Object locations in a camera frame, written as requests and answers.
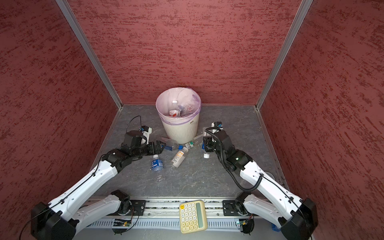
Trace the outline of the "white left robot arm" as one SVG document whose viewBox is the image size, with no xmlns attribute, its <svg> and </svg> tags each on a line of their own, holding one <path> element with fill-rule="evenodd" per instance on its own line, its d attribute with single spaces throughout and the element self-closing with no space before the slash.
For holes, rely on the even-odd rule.
<svg viewBox="0 0 384 240">
<path fill-rule="evenodd" d="M 149 142 L 151 132 L 146 126 L 127 132 L 121 147 L 102 155 L 81 180 L 48 204 L 37 204 L 31 211 L 31 235 L 37 240 L 71 240 L 82 229 L 109 214 L 133 215 L 130 197 L 119 190 L 89 206 L 84 203 L 132 162 L 163 152 L 164 142 Z"/>
</svg>

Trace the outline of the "clear bottle white cap red label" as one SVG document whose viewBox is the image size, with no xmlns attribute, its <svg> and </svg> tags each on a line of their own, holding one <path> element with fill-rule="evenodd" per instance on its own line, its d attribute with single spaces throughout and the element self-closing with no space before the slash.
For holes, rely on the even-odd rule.
<svg viewBox="0 0 384 240">
<path fill-rule="evenodd" d="M 172 101 L 172 105 L 169 110 L 169 116 L 173 118 L 181 117 L 181 110 L 179 108 L 179 102 L 177 100 Z"/>
</svg>

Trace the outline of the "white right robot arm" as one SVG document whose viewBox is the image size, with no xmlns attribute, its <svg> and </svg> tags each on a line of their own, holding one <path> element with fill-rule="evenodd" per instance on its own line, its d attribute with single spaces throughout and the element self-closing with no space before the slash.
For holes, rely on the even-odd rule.
<svg viewBox="0 0 384 240">
<path fill-rule="evenodd" d="M 240 205 L 280 228 L 288 240 L 310 240 L 319 224 L 317 205 L 285 189 L 218 127 L 204 130 L 205 151 L 218 156 L 221 165 L 242 190 Z"/>
</svg>

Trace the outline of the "clear bottle orange label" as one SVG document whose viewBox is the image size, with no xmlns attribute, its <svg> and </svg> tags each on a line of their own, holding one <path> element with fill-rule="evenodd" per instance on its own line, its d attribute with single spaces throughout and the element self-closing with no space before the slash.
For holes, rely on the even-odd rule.
<svg viewBox="0 0 384 240">
<path fill-rule="evenodd" d="M 188 152 L 189 152 L 189 149 L 187 147 L 179 146 L 178 152 L 176 153 L 176 155 L 172 159 L 173 167 L 178 168 L 181 165 L 181 163 L 184 161 L 184 159 L 186 158 Z"/>
</svg>

